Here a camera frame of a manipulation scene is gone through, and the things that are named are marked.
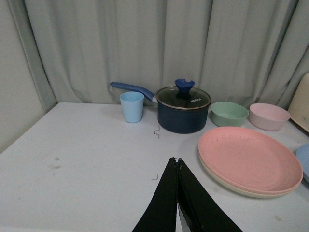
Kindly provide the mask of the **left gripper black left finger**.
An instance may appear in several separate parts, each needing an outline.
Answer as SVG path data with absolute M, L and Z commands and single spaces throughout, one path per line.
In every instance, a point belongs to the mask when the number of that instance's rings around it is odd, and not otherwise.
M 178 175 L 176 160 L 175 158 L 170 158 L 147 209 L 133 231 L 176 231 L 177 198 Z

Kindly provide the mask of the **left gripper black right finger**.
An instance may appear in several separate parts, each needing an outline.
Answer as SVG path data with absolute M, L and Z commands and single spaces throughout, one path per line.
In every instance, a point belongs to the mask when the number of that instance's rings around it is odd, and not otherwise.
M 182 159 L 177 162 L 178 205 L 186 232 L 240 232 Z

